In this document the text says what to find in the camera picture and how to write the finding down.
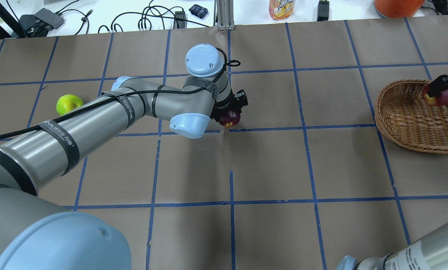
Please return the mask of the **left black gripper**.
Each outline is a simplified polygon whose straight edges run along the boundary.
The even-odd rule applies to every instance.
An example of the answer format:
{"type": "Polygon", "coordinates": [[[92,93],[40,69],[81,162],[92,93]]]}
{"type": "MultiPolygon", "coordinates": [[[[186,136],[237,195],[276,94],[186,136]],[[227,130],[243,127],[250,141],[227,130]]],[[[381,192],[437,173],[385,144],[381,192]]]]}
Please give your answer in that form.
{"type": "Polygon", "coordinates": [[[235,93],[231,90],[227,97],[225,97],[225,99],[214,104],[214,107],[210,114],[211,119],[217,120],[219,115],[225,110],[234,110],[242,113],[242,110],[235,108],[234,94],[235,93]]]}

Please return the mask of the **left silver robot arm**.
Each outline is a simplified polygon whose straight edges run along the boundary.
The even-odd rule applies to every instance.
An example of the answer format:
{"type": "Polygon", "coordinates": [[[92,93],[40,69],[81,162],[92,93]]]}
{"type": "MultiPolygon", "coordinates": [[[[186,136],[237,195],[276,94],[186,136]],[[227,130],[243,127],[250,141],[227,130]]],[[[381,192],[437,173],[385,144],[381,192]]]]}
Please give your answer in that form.
{"type": "Polygon", "coordinates": [[[93,215],[38,197],[44,186],[145,116],[202,137],[211,119],[248,105],[226,74],[239,60],[210,44],[190,48],[181,88],[122,76],[96,100],[59,118],[0,135],[0,270],[129,270],[128,241],[93,215]]]}

